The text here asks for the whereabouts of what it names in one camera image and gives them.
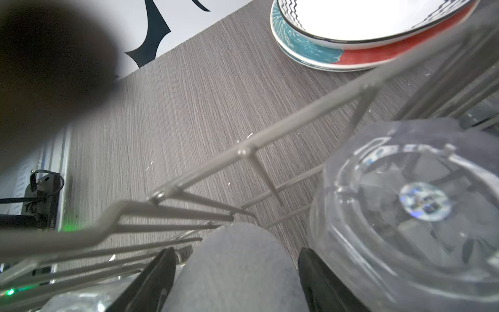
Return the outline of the grey wire dish rack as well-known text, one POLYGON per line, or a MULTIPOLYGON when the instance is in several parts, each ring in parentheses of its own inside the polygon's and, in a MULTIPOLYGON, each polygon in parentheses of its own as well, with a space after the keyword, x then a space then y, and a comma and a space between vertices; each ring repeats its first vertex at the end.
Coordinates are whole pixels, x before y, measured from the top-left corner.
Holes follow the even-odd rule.
MULTIPOLYGON (((270 1, 252 1, 130 75, 113 101, 72 127, 64 227, 96 222, 111 203, 137 199, 357 82, 357 74, 320 73, 286 57, 270 11, 270 1)), ((284 206, 243 161, 191 191, 243 205, 295 256, 320 165, 353 110, 328 113, 258 153, 284 206)))

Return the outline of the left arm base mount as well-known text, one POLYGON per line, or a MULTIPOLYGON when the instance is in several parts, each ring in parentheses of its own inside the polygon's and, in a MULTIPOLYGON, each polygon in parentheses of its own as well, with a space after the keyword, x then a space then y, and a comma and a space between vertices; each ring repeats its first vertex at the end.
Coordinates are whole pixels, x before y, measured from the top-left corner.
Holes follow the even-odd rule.
POLYGON ((33 170, 25 196, 2 198, 2 205, 20 204, 21 213, 2 214, 2 230, 54 230, 64 178, 57 172, 33 170))

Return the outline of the clear faceted plastic cup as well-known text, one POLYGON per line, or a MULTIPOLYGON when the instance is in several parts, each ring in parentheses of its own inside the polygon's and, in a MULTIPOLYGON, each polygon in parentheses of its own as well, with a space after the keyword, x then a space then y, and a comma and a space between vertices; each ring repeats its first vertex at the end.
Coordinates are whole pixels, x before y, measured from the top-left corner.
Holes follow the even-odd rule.
POLYGON ((365 126, 326 161, 308 238, 372 311, 497 311, 498 137, 365 126))

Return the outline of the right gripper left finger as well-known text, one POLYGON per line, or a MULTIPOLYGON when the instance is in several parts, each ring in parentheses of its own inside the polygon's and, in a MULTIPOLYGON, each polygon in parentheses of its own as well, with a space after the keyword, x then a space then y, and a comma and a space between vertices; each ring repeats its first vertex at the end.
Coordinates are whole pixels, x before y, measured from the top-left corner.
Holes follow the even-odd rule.
POLYGON ((176 255, 173 248, 163 249, 107 311, 161 311, 174 285, 176 255))

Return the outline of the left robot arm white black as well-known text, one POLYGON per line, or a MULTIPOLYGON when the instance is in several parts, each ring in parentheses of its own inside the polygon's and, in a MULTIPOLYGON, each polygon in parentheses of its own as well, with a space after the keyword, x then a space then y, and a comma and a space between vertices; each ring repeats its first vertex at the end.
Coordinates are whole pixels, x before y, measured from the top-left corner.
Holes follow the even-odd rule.
POLYGON ((66 1, 1 2, 1 170, 117 89, 118 46, 66 1))

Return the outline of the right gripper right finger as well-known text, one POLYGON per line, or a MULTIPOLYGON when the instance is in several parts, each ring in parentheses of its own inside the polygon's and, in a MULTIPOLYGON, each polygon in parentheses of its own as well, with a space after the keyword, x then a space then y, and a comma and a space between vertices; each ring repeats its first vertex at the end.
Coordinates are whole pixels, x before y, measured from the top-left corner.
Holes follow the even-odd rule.
POLYGON ((300 250, 298 274, 310 311, 369 312, 314 250, 300 250))

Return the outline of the frosted textured plastic cup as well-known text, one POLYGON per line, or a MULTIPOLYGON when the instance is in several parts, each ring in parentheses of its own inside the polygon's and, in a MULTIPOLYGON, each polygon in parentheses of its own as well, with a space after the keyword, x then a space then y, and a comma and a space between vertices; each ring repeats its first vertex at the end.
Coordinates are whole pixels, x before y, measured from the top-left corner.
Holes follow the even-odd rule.
POLYGON ((308 311, 291 256, 249 223, 222 226, 194 250, 163 311, 308 311))

